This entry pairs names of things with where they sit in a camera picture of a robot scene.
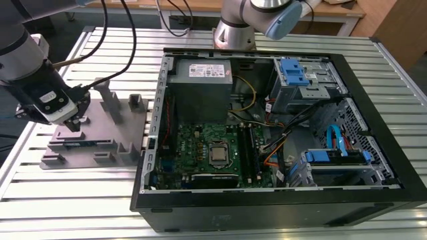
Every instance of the metal panel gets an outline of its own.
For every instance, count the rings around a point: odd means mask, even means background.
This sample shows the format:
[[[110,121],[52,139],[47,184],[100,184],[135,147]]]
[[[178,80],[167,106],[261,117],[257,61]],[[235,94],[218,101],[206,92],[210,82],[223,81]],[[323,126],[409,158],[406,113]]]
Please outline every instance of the metal panel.
[[[103,29],[82,34],[70,58],[87,54]],[[87,84],[119,71],[131,54],[131,29],[110,28],[107,42],[86,62],[64,68],[70,85]],[[119,98],[141,93],[155,97],[159,63],[165,47],[213,48],[213,34],[195,31],[175,38],[165,30],[138,29],[135,64],[112,79]],[[427,183],[427,110],[425,98],[411,79],[395,72],[397,65],[377,45],[362,37],[290,35],[278,42],[257,34],[259,50],[337,53],[346,56],[361,83],[379,110],[417,172]],[[96,91],[92,98],[99,99]],[[44,171],[40,157],[55,131],[54,126],[31,123],[0,170],[0,239],[299,239],[390,240],[426,239],[427,204],[391,212],[354,227],[298,228],[227,232],[155,233],[130,211],[134,167]]]

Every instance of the black cable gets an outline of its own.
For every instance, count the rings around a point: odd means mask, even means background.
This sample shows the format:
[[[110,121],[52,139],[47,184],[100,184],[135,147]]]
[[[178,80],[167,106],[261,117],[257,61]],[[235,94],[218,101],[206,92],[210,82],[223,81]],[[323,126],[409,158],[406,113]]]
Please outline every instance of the black cable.
[[[185,17],[187,17],[186,13],[183,12],[183,10],[181,9],[179,6],[177,6],[177,4],[171,1],[171,0],[167,0],[169,3],[181,11],[181,13],[183,14]]]
[[[14,147],[10,147],[10,148],[6,148],[6,149],[2,149],[0,150],[0,153],[6,152],[6,151],[10,151]]]
[[[133,15],[131,15],[131,12],[130,12],[130,8],[129,8],[129,5],[127,5],[127,2],[126,0],[120,0],[122,4],[123,4],[123,8],[124,8],[124,11],[126,11],[126,14],[127,14],[127,17],[129,17],[129,21],[131,23],[131,27],[133,27],[133,37],[134,37],[134,46],[133,46],[133,53],[131,53],[131,57],[129,59],[129,62],[127,62],[127,65],[126,67],[122,69],[122,71],[116,72],[115,74],[112,74],[111,76],[108,77],[104,77],[103,79],[100,80],[96,80],[95,82],[92,82],[90,85],[84,86],[83,88],[86,90],[90,90],[94,86],[96,86],[98,84],[102,84],[103,82],[111,80],[112,78],[118,77],[120,74],[123,74],[131,67],[133,65],[133,62],[134,62],[134,58],[135,58],[135,53],[137,53],[137,43],[138,43],[138,36],[137,36],[137,27],[135,27],[135,23],[134,23],[134,19],[133,19]]]
[[[309,27],[307,27],[307,30],[303,34],[307,34],[309,31],[313,29],[313,26],[314,26],[314,23],[315,23],[315,10],[314,10],[314,7],[309,4],[307,0],[302,0],[310,7],[311,9],[311,21],[309,23]]]
[[[104,24],[103,24],[103,28],[104,29],[102,31],[102,36],[100,36],[100,39],[99,39],[99,42],[98,42],[96,46],[94,47],[92,51],[87,55],[84,55],[82,57],[78,57],[75,59],[55,63],[54,64],[54,68],[58,69],[58,68],[62,68],[62,67],[68,66],[71,64],[80,63],[83,60],[90,58],[95,54],[95,52],[100,49],[102,44],[103,44],[104,39],[106,39],[106,36],[107,36],[107,28],[108,28],[108,10],[107,10],[107,5],[106,5],[106,0],[100,0],[100,3],[102,3],[103,11],[104,11]]]
[[[317,103],[314,103],[313,105],[310,105],[303,111],[301,111],[289,121],[287,125],[285,126],[283,129],[283,133],[287,132],[287,130],[290,131],[287,134],[285,134],[282,137],[279,137],[278,140],[275,140],[274,142],[271,142],[270,144],[267,144],[263,147],[263,150],[271,148],[271,146],[274,146],[275,144],[281,143],[287,135],[291,133],[293,128],[297,127],[301,123],[303,123],[305,121],[307,121],[314,114],[317,113],[317,110],[319,107],[327,105],[327,104],[333,104],[333,103],[338,103],[345,99],[345,96],[337,96],[333,97],[330,99],[325,99],[325,100],[319,100]]]
[[[11,148],[15,146],[15,143],[14,144],[10,144],[10,145],[4,145],[4,146],[0,146],[0,150],[6,149],[6,148]]]
[[[185,14],[185,12],[183,12],[183,10],[181,9],[181,7],[177,6],[177,4],[171,2],[171,0],[167,0],[167,1],[169,1],[169,2],[173,4],[173,6],[182,12],[182,14],[185,15],[185,17],[187,17],[187,15]],[[175,37],[183,37],[183,36],[186,36],[187,33],[189,33],[189,30],[193,30],[193,29],[194,29],[194,24],[195,24],[195,22],[194,22],[194,12],[193,12],[193,9],[191,9],[191,7],[190,7],[190,5],[189,5],[189,3],[187,3],[187,0],[183,0],[183,1],[185,1],[185,4],[186,4],[187,8],[189,8],[190,17],[191,17],[191,23],[190,23],[190,29],[186,29],[186,31],[183,32],[183,34],[177,34],[175,32],[173,32],[171,28],[170,28],[169,25],[167,25],[167,21],[166,21],[166,18],[163,17],[163,13],[162,13],[162,9],[161,9],[159,0],[155,0],[155,4],[157,4],[157,7],[158,7],[158,11],[159,11],[159,15],[161,15],[161,19],[162,19],[162,22],[163,22],[163,24],[165,24],[165,27],[166,27],[167,31],[169,31]]]

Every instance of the ram slot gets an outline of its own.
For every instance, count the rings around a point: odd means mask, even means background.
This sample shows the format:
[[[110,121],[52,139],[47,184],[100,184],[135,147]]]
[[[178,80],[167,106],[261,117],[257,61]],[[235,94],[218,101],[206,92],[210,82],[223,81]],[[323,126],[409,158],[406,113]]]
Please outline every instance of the ram slot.
[[[254,166],[254,148],[251,143],[251,129],[239,127],[238,129],[238,143],[241,156],[242,178],[246,183],[253,183],[257,179]]]

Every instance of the power supply label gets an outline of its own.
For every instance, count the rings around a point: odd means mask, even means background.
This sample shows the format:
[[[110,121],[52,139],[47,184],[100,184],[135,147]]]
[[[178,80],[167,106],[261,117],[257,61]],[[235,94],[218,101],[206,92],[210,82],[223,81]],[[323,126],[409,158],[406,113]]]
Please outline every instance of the power supply label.
[[[225,78],[225,65],[221,64],[193,64],[190,65],[191,78]]]

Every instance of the orange wire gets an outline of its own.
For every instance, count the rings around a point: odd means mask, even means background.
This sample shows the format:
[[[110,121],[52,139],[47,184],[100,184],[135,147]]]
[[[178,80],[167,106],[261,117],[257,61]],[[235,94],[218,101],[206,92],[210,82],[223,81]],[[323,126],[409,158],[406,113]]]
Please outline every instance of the orange wire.
[[[286,141],[287,141],[287,140],[285,140],[285,141],[275,147],[275,149],[273,150],[273,152],[270,153],[269,157],[267,157],[266,160],[265,160],[265,165],[270,165],[270,166],[275,166],[275,167],[279,166],[278,164],[269,162],[269,160],[270,160],[270,158],[273,157],[273,155],[278,152],[278,150],[282,148],[283,144],[286,144]]]

